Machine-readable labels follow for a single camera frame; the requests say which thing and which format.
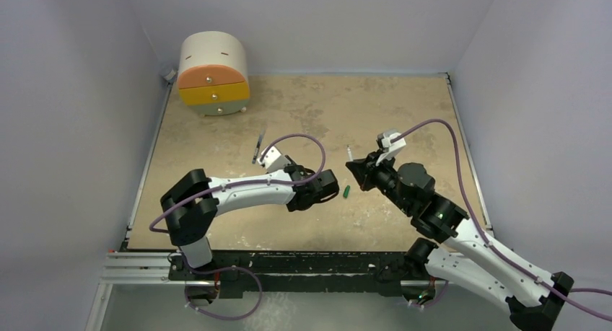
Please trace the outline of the green pen cap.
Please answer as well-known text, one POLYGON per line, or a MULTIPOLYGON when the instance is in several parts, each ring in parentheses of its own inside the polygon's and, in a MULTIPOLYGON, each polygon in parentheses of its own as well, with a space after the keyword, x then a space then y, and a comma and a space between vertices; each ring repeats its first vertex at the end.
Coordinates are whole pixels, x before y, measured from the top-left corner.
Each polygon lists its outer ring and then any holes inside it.
POLYGON ((344 191, 343 191, 343 194, 342 194, 343 198, 348 198, 349 197, 350 189, 351 189, 350 185, 347 185, 344 188, 344 191))

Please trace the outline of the blue pen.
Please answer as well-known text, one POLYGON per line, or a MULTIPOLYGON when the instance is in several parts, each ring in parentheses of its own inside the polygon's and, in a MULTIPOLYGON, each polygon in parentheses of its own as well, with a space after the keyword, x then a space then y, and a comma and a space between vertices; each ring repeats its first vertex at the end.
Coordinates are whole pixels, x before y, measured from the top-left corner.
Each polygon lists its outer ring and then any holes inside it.
POLYGON ((261 144, 263 143, 263 138, 265 136, 265 133, 266 133, 266 129, 264 128, 261 130, 261 132, 258 135, 258 139, 256 141, 254 152, 253 152, 252 164, 256 164, 258 161, 259 153, 261 150, 261 144))

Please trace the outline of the white marker blue tip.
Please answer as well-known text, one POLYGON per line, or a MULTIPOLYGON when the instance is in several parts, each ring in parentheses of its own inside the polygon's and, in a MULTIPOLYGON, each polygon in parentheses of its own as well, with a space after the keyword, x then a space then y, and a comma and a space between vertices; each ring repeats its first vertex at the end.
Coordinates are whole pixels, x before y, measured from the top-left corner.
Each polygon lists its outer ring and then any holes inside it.
POLYGON ((351 151, 350 146, 348 146, 348 145, 347 145, 346 150, 347 150, 347 155, 348 155, 348 160, 349 160, 349 162, 354 161, 354 158, 353 158, 353 155, 352 155, 352 151, 351 151))

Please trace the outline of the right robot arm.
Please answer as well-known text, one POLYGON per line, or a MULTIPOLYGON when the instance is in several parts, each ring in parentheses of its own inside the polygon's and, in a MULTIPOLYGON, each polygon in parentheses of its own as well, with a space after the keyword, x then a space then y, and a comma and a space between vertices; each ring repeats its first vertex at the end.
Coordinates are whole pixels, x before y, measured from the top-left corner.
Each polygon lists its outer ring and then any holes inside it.
POLYGON ((437 193, 420 163, 378 164, 379 152, 346 163, 360 189, 378 189, 420 233, 405 259, 414 278, 455 283, 505 312, 519 330, 552 330, 574 281, 537 268, 489 235, 466 211, 437 193))

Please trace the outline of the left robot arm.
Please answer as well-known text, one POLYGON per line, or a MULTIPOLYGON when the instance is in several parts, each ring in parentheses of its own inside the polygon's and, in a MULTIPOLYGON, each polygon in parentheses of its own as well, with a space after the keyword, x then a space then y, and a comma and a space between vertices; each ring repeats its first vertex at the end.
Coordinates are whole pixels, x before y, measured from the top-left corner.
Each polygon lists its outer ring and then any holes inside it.
POLYGON ((306 211, 335 198, 339 191, 332 170, 316 173, 298 164, 236 179, 208 177, 203 169, 194 169, 160 198, 160 204, 170 241, 184 254, 188 272, 205 280, 215 270, 206 233, 217 216, 263 205, 306 211))

